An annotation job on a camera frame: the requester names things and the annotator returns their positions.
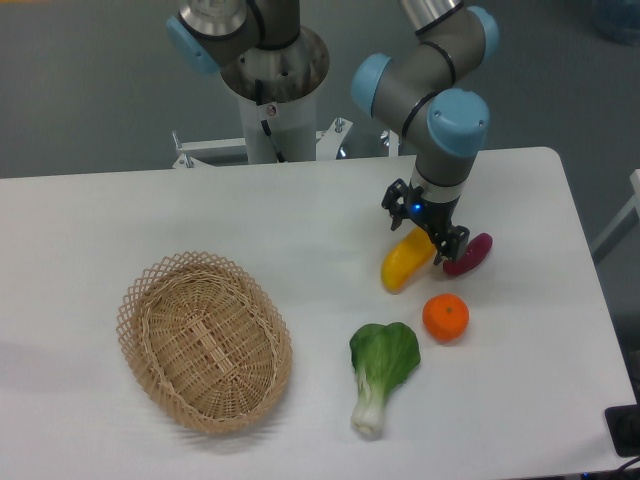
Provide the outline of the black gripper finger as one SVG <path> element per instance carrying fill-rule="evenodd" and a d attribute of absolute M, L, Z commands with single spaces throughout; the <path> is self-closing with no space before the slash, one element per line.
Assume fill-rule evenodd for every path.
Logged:
<path fill-rule="evenodd" d="M 438 233 L 433 241 L 437 250 L 433 263 L 458 261 L 466 253 L 469 235 L 469 229 L 464 226 L 451 226 L 446 232 Z"/>
<path fill-rule="evenodd" d="M 391 218 L 390 229 L 397 230 L 404 220 L 409 218 L 408 209 L 405 205 L 407 199 L 408 186 L 398 178 L 387 187 L 381 206 L 386 210 Z"/>

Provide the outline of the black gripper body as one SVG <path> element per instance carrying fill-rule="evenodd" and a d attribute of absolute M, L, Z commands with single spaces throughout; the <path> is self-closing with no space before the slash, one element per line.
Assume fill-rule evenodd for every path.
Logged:
<path fill-rule="evenodd" d="M 452 224 L 458 198 L 446 202 L 429 200 L 421 186 L 410 184 L 407 201 L 409 218 L 428 234 L 432 243 L 459 240 L 459 229 Z"/>

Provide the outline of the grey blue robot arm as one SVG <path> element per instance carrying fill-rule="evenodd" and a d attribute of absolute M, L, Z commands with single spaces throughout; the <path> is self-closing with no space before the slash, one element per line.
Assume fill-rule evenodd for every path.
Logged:
<path fill-rule="evenodd" d="M 438 260 L 460 259 L 469 232 L 452 222 L 490 114 L 457 82 L 486 62 L 499 42 L 494 18 L 461 1 L 402 5 L 418 44 L 404 59 L 369 56 L 351 82 L 354 103 L 416 149 L 409 181 L 392 183 L 382 205 L 394 226 L 410 220 Z M 294 114 L 312 101 L 329 70 L 324 41 L 300 21 L 296 1 L 183 1 L 166 23 L 174 47 L 202 74 L 219 74 L 245 109 L 253 163 L 315 157 L 315 117 Z"/>

